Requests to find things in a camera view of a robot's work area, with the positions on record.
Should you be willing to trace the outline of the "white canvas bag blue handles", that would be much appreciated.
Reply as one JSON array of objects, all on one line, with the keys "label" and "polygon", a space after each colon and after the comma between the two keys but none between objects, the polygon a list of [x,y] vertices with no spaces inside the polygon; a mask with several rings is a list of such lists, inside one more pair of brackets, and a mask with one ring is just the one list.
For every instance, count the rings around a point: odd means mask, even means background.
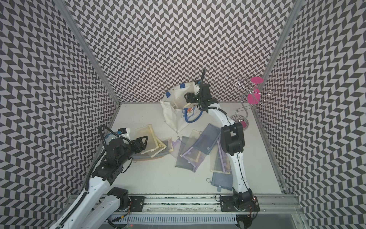
[{"label": "white canvas bag blue handles", "polygon": [[187,93],[196,94],[198,91],[199,85],[194,82],[181,83],[166,91],[160,101],[165,122],[174,132],[181,132],[202,116],[203,112],[197,108],[197,103],[192,104],[185,99]]}]

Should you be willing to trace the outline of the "grey blue mesh pouch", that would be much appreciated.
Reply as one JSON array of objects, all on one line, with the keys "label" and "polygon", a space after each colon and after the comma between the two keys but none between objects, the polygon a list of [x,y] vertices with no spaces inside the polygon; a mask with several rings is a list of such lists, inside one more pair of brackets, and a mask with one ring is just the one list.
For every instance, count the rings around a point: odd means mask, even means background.
[{"label": "grey blue mesh pouch", "polygon": [[205,155],[209,155],[213,146],[221,133],[221,129],[212,124],[208,124],[197,141],[193,144],[193,148],[201,151]]}]

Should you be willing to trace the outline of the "purple mesh pencil pouch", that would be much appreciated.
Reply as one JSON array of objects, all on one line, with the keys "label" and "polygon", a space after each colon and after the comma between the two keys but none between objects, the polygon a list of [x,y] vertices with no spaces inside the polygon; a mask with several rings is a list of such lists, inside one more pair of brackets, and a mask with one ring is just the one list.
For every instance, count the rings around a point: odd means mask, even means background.
[{"label": "purple mesh pencil pouch", "polygon": [[206,157],[207,155],[205,153],[193,147],[193,143],[191,141],[187,141],[180,155],[180,158],[186,159],[195,167],[200,166]]}]

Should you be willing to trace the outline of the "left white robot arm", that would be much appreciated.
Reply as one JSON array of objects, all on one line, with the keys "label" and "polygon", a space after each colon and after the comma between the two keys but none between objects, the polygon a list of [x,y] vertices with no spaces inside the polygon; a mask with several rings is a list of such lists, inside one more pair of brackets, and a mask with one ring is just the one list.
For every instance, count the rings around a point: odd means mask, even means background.
[{"label": "left white robot arm", "polygon": [[132,208],[132,200],[126,189],[112,187],[117,177],[124,173],[124,164],[132,156],[147,147],[148,136],[129,139],[125,128],[118,132],[108,126],[98,127],[103,151],[87,174],[85,185],[77,199],[51,226],[52,229],[97,229],[105,221],[113,224],[109,217],[117,210],[126,217]]}]

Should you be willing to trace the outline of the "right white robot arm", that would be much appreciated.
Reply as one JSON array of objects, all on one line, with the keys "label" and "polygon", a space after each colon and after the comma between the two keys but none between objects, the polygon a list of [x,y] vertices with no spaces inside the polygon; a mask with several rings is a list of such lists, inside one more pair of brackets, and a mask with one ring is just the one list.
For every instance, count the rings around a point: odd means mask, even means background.
[{"label": "right white robot arm", "polygon": [[228,155],[233,176],[233,204],[238,211],[250,210],[251,213],[260,211],[257,198],[246,179],[244,169],[244,130],[242,124],[230,119],[219,105],[218,100],[210,93],[210,85],[204,82],[206,69],[202,71],[198,81],[198,92],[185,94],[187,102],[198,105],[200,111],[208,113],[220,124],[220,144],[223,152]]}]

